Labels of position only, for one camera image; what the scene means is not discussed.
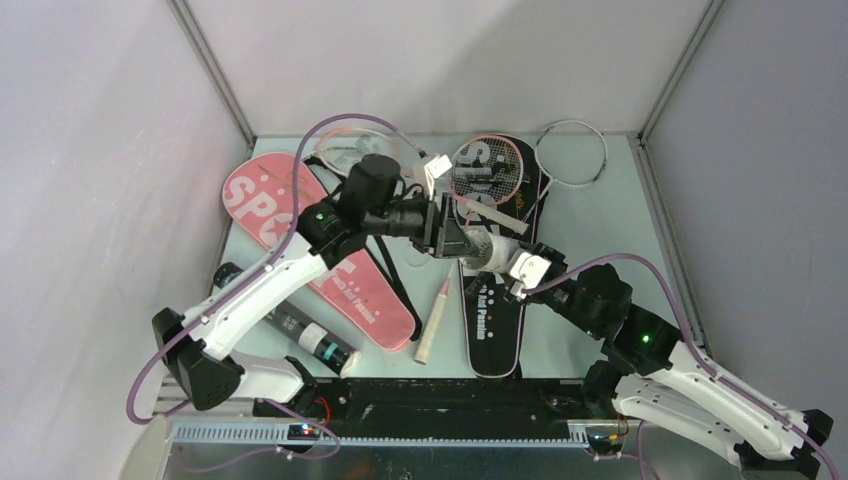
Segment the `white shuttlecock tube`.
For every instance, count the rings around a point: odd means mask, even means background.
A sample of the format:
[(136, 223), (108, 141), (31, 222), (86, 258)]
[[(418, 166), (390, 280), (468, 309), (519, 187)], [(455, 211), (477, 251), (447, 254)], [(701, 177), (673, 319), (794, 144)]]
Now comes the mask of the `white shuttlecock tube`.
[(496, 235), (485, 229), (470, 229), (466, 234), (477, 253), (463, 257), (460, 264), (478, 272), (507, 273), (524, 247), (517, 239)]

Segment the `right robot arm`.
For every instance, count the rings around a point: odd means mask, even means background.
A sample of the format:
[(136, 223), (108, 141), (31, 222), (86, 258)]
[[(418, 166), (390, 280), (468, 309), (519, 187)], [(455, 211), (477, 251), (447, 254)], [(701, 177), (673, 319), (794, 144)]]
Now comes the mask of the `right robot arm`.
[[(543, 244), (497, 254), (507, 297), (542, 304), (601, 341), (604, 360), (583, 382), (581, 402), (596, 418), (613, 412), (668, 430), (754, 479), (840, 476), (824, 445), (832, 418), (786, 407), (719, 365), (694, 339), (667, 281), (647, 259), (614, 253), (569, 268)], [(613, 261), (642, 264), (659, 283), (674, 319), (637, 305)]]

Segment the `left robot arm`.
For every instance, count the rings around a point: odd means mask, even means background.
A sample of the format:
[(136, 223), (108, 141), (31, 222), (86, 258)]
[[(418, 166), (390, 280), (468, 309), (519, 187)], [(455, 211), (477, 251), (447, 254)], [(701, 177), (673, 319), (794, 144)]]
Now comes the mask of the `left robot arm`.
[(402, 237), (434, 258), (471, 258), (480, 249), (454, 215), (453, 197), (398, 192), (400, 166), (368, 154), (336, 196), (300, 212), (285, 239), (214, 295), (183, 313), (165, 307), (152, 326), (160, 360), (187, 396), (207, 411), (231, 398), (277, 402), (292, 416), (316, 403), (312, 376), (294, 357), (235, 351), (238, 341), (292, 293), (365, 247), (370, 236)]

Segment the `black shuttlecock tube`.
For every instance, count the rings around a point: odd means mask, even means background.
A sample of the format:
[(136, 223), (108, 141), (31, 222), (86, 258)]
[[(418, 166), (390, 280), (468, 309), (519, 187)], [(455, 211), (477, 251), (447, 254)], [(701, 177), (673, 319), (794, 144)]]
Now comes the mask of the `black shuttlecock tube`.
[(273, 361), (311, 357), (312, 363), (342, 379), (354, 372), (361, 357), (357, 347), (289, 301), (267, 311), (237, 342), (236, 350)]

